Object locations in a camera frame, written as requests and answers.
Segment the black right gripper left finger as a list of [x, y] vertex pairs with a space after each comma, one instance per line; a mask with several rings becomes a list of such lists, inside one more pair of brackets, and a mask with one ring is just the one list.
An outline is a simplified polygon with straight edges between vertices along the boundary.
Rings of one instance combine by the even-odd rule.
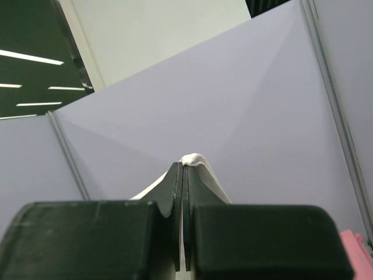
[[136, 200], [34, 202], [1, 241], [2, 279], [174, 279], [183, 166]]

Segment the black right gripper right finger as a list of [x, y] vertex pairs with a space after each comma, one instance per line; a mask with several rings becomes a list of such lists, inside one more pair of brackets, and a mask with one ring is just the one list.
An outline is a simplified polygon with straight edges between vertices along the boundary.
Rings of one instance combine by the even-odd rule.
[[354, 278], [337, 227], [320, 207], [229, 204], [185, 167], [182, 213], [192, 279]]

